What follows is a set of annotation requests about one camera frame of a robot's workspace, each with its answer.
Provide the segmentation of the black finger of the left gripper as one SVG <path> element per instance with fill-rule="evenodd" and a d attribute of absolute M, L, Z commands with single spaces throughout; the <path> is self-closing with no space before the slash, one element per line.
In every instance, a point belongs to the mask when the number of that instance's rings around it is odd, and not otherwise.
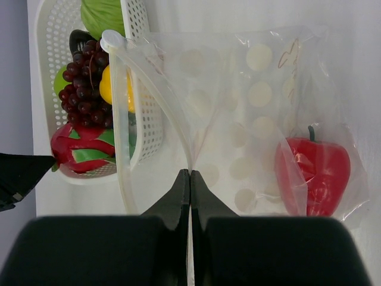
<path fill-rule="evenodd" d="M 52 156 L 1 154 L 1 211 L 22 201 L 56 163 Z"/>

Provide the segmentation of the red bell pepper toy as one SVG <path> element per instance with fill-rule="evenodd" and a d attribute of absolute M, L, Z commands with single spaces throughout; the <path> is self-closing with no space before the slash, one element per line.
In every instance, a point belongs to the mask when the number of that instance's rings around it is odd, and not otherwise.
<path fill-rule="evenodd" d="M 336 143 L 308 138 L 286 138 L 274 155 L 280 196 L 292 216 L 331 216 L 337 209 L 351 174 L 347 150 Z"/>

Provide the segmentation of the clear zip top bag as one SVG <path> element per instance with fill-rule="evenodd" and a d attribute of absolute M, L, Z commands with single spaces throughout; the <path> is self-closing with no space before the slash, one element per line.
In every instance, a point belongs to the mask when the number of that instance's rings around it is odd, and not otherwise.
<path fill-rule="evenodd" d="M 367 174 L 327 66 L 333 35 L 326 27 L 239 33 L 147 33 L 136 42 L 102 34 L 110 68 L 128 69 L 161 108 L 163 141 L 131 169 L 135 114 L 114 99 L 117 177 L 124 208 L 141 214 L 181 169 L 201 174 L 208 189 L 241 216 L 290 215 L 280 196 L 274 155 L 286 138 L 343 146 L 351 174 L 335 218 L 357 226 L 369 204 Z"/>

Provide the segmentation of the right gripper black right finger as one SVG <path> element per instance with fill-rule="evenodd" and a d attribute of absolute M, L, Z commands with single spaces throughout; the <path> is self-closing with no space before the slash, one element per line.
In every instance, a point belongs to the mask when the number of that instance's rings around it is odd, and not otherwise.
<path fill-rule="evenodd" d="M 323 217 L 238 216 L 190 175 L 196 285 L 370 285 L 347 229 Z"/>

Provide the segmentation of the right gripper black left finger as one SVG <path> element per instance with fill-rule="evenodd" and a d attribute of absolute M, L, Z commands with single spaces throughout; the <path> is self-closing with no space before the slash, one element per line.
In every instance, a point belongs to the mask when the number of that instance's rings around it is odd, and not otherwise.
<path fill-rule="evenodd" d="M 54 216 L 20 232 L 2 285 L 186 285 L 190 176 L 139 216 Z"/>

